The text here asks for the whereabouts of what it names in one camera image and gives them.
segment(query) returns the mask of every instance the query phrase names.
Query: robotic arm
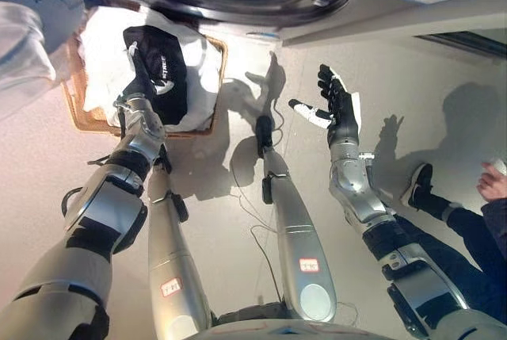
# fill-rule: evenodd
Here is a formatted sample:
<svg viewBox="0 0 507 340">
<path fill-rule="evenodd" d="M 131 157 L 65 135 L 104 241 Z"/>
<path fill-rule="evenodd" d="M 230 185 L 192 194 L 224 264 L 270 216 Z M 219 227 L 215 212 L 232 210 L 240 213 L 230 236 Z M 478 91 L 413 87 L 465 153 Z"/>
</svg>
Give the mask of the robotic arm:
<svg viewBox="0 0 507 340">
<path fill-rule="evenodd" d="M 149 91 L 139 93 L 141 82 L 132 82 L 132 93 L 122 102 L 125 137 L 69 207 L 63 238 L 30 270 L 13 302 L 0 312 L 1 339 L 107 335 L 111 255 L 129 247 L 143 226 L 147 208 L 139 197 L 165 137 L 146 98 Z"/>
<path fill-rule="evenodd" d="M 359 99 L 328 66 L 321 65 L 318 77 L 329 112 L 297 100 L 290 105 L 328 129 L 330 192 L 391 282 L 387 292 L 406 329 L 416 338 L 442 340 L 505 336 L 505 326 L 467 306 L 457 287 L 375 195 L 368 182 L 373 155 L 359 152 Z"/>
</svg>

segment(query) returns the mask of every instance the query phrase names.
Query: black pants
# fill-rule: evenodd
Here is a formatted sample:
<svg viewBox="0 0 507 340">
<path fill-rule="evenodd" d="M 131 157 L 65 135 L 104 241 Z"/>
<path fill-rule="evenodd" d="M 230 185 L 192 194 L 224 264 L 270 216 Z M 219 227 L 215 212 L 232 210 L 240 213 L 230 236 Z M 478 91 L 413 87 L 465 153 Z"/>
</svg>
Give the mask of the black pants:
<svg viewBox="0 0 507 340">
<path fill-rule="evenodd" d="M 482 217 L 470 211 L 461 216 L 457 211 L 466 211 L 466 209 L 456 209 L 456 212 L 449 216 L 449 227 L 463 237 L 467 249 L 483 272 L 471 265 L 457 250 L 422 231 L 407 219 L 396 216 L 396 220 L 416 242 L 421 244 L 426 253 L 456 285 L 471 308 L 507 323 L 505 261 L 491 234 L 487 231 L 484 220 L 482 224 L 489 237 L 481 231 L 478 218 Z M 492 247 L 488 247 L 491 245 L 489 239 L 493 241 L 494 249 L 500 258 L 496 257 Z"/>
</svg>

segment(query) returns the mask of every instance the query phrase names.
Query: cable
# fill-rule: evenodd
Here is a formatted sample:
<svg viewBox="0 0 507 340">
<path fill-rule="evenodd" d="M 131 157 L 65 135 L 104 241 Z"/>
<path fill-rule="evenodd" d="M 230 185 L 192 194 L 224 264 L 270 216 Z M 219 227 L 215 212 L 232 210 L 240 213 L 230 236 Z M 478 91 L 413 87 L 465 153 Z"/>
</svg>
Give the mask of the cable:
<svg viewBox="0 0 507 340">
<path fill-rule="evenodd" d="M 61 204 L 63 217 L 65 217 L 67 215 L 67 202 L 69 201 L 69 199 L 71 198 L 72 195 L 74 195 L 75 193 L 81 192 L 81 190 L 82 190 L 82 187 L 78 187 L 78 188 L 71 189 L 69 192 L 67 192 L 65 194 L 65 196 L 62 199 L 62 204 Z"/>
<path fill-rule="evenodd" d="M 340 304 L 342 306 L 352 308 L 354 310 L 354 312 L 356 313 L 354 320 L 350 324 L 345 324 L 345 325 L 351 326 L 351 327 L 357 327 L 357 321 L 359 320 L 359 310 L 357 309 L 356 305 L 354 303 L 349 303 L 349 302 L 338 302 L 337 306 L 339 306 Z"/>
<path fill-rule="evenodd" d="M 281 121 L 280 125 L 273 130 L 273 132 L 280 132 L 280 139 L 275 144 L 273 144 L 273 147 L 278 146 L 280 144 L 280 142 L 282 141 L 282 139 L 284 138 L 284 132 L 282 131 L 282 126 L 284 126 L 284 124 L 285 124 L 285 118 L 282 115 L 282 113 L 280 113 L 280 110 L 278 110 L 276 108 L 277 103 L 278 103 L 278 99 L 276 99 L 275 102 L 273 103 L 273 110 L 276 112 L 276 114 L 278 114 L 278 116 L 280 117 L 280 119 L 282 121 Z"/>
<path fill-rule="evenodd" d="M 121 106 L 117 106 L 118 109 L 118 121 L 120 122 L 120 139 L 123 139 L 125 137 L 125 110 Z"/>
<path fill-rule="evenodd" d="M 281 295 L 280 295 L 280 290 L 278 289 L 278 284 L 276 283 L 275 273 L 273 272 L 273 267 L 271 266 L 271 261 L 269 260 L 268 255 L 266 254 L 264 248 L 262 247 L 261 243 L 259 242 L 259 240 L 257 239 L 257 236 L 254 233 L 254 228 L 256 228 L 256 227 L 262 227 L 262 228 L 264 228 L 264 229 L 266 229 L 268 231 L 269 231 L 269 227 L 265 227 L 263 225 L 253 225 L 250 228 L 250 233 L 252 234 L 252 237 L 255 240 L 255 243 L 257 244 L 257 246 L 259 246 L 259 249 L 261 249 L 261 252 L 264 255 L 264 258 L 265 258 L 266 262 L 268 262 L 269 272 L 271 273 L 271 278 L 273 279 L 273 284 L 275 285 L 275 290 L 276 290 L 276 295 L 278 296 L 278 301 L 280 303 L 282 303 L 282 298 L 281 298 Z"/>
<path fill-rule="evenodd" d="M 103 156 L 102 158 L 99 158 L 99 159 L 95 159 L 95 160 L 90 160 L 88 162 L 86 162 L 86 164 L 88 166 L 103 166 L 104 165 L 104 161 L 109 159 L 111 155 L 106 155 L 106 156 Z"/>
<path fill-rule="evenodd" d="M 232 172 L 232 177 L 234 179 L 234 182 L 236 183 L 236 187 L 238 187 L 239 189 L 239 192 L 242 194 L 241 196 L 237 196 L 237 195 L 233 195 L 232 193 L 230 193 L 230 196 L 232 197 L 236 197 L 239 201 L 239 206 L 243 209 L 243 211 L 245 211 L 246 213 L 248 213 L 250 216 L 252 216 L 254 219 L 256 219 L 259 223 L 262 224 L 263 227 L 265 227 L 266 229 L 268 229 L 269 231 L 271 231 L 272 233 L 276 233 L 276 230 L 273 229 L 272 227 L 269 226 L 268 223 L 266 223 L 260 216 L 260 213 L 258 212 L 258 210 L 255 208 L 255 206 L 252 204 L 252 202 L 249 200 L 248 197 L 246 197 L 245 193 L 243 192 L 243 189 L 239 186 L 239 182 L 238 182 L 238 177 L 236 176 L 236 171 L 234 169 L 234 159 L 231 159 L 231 172 Z M 255 211 L 255 214 L 253 214 L 251 211 L 248 210 L 248 208 L 245 207 L 245 205 L 243 205 L 242 203 L 242 197 L 248 202 L 248 204 L 250 205 L 250 207 Z"/>
</svg>

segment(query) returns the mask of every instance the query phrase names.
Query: black sneaker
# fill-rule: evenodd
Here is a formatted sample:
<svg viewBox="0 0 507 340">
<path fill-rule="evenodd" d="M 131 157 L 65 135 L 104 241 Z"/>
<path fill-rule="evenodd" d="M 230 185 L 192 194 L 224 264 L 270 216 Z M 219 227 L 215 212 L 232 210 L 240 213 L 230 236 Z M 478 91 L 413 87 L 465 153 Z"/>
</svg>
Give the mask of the black sneaker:
<svg viewBox="0 0 507 340">
<path fill-rule="evenodd" d="M 255 137 L 257 138 L 257 153 L 259 158 L 264 158 L 264 147 L 271 147 L 273 140 L 271 133 L 273 132 L 273 123 L 268 116 L 260 116 L 255 124 Z"/>
<path fill-rule="evenodd" d="M 431 193 L 431 178 L 433 176 L 433 166 L 429 163 L 421 164 L 412 175 L 409 188 L 400 198 L 400 201 L 406 207 L 419 209 L 417 199 Z"/>
</svg>

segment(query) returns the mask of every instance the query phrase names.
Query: floor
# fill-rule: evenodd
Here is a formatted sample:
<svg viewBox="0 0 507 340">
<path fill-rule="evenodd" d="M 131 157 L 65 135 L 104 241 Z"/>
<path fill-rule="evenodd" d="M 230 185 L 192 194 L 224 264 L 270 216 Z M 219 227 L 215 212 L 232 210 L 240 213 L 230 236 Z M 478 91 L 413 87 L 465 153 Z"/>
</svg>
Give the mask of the floor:
<svg viewBox="0 0 507 340">
<path fill-rule="evenodd" d="M 218 124 L 208 138 L 169 143 L 176 192 L 190 219 L 185 236 L 217 315 L 276 300 L 273 283 L 249 229 L 259 215 L 262 164 L 256 160 L 255 117 L 271 111 L 284 155 L 326 251 L 338 299 L 337 323 L 403 340 L 404 330 L 386 293 L 375 259 L 345 222 L 327 191 L 330 156 L 326 133 L 295 116 L 288 100 L 324 107 L 316 87 L 320 63 L 341 73 L 349 90 L 361 92 L 361 148 L 376 150 L 375 184 L 398 213 L 468 255 L 463 242 L 441 222 L 396 202 L 422 161 L 435 165 L 436 193 L 478 210 L 479 162 L 507 154 L 505 62 L 406 38 L 290 49 L 226 38 L 227 80 Z M 108 154 L 116 139 L 77 132 L 62 91 L 0 122 L 0 307 L 30 266 L 62 234 L 63 194 L 82 185 L 93 169 L 86 161 Z M 280 280 L 276 239 L 257 233 Z M 111 339 L 155 338 L 147 283 L 147 225 L 129 250 L 114 257 L 109 299 Z"/>
</svg>

